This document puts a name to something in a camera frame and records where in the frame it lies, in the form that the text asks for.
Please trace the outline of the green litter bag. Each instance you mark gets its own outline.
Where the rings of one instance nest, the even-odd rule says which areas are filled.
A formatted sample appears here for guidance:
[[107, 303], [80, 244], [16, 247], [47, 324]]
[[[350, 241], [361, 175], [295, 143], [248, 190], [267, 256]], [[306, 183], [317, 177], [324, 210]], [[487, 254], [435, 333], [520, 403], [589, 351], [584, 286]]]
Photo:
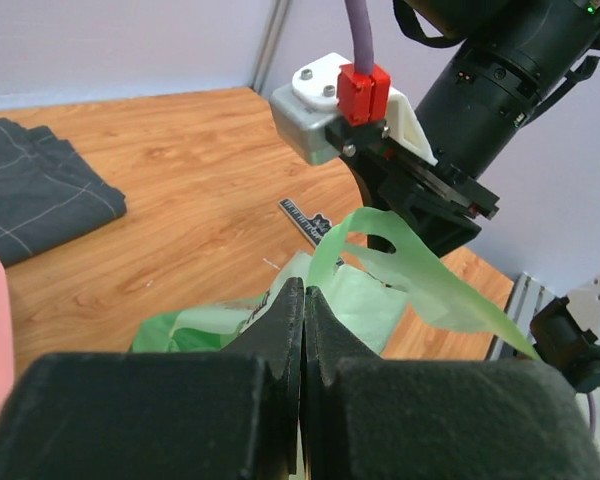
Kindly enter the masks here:
[[397, 214], [370, 207], [333, 226], [313, 253], [296, 253], [261, 295], [156, 315], [141, 324], [131, 350], [219, 351], [272, 310], [294, 277], [319, 288], [337, 320], [376, 353], [412, 308], [434, 328], [491, 333], [538, 356], [516, 324], [451, 272]]

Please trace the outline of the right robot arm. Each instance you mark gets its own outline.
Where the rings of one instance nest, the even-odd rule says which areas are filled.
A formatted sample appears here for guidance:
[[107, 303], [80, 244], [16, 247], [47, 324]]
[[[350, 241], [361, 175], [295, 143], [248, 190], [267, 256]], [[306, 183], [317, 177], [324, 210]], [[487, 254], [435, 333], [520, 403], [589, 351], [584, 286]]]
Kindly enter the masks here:
[[397, 1], [403, 35], [455, 55], [418, 106], [389, 105], [388, 74], [370, 57], [368, 15], [355, 4], [354, 58], [336, 70], [327, 141], [363, 203], [396, 213], [437, 256], [479, 234], [497, 197], [478, 179], [600, 59], [600, 1]]

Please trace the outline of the piano pattern bag clip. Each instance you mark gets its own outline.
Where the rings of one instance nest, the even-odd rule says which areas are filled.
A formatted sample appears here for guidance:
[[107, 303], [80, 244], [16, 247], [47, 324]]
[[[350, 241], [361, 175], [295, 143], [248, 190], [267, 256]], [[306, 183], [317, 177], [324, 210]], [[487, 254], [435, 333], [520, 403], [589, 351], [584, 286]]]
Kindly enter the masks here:
[[290, 198], [280, 200], [278, 206], [314, 249], [333, 227], [333, 223], [322, 213], [307, 216]]

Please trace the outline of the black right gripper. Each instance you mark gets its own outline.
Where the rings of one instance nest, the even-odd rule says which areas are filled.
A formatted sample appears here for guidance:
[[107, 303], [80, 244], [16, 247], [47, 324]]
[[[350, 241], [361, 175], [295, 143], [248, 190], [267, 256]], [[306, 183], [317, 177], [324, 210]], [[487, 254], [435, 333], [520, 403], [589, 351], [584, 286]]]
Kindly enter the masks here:
[[348, 166], [363, 204], [392, 211], [443, 257], [481, 232], [499, 197], [453, 165], [431, 165], [389, 137], [386, 122], [354, 127], [343, 117], [327, 124], [326, 140]]

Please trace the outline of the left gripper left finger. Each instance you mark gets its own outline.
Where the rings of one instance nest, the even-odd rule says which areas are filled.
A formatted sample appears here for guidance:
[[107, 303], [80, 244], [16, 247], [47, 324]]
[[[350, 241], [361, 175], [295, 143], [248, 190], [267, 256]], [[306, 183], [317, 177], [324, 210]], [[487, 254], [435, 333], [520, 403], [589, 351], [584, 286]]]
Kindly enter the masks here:
[[218, 352], [47, 354], [0, 413], [0, 479], [285, 479], [304, 285]]

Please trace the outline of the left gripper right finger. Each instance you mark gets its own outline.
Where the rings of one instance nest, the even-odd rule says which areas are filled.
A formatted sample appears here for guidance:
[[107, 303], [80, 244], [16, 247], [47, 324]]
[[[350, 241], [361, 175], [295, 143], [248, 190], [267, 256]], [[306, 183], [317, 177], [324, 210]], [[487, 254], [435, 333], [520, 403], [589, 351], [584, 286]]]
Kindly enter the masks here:
[[600, 479], [574, 392], [541, 361], [385, 360], [315, 287], [303, 347], [312, 479]]

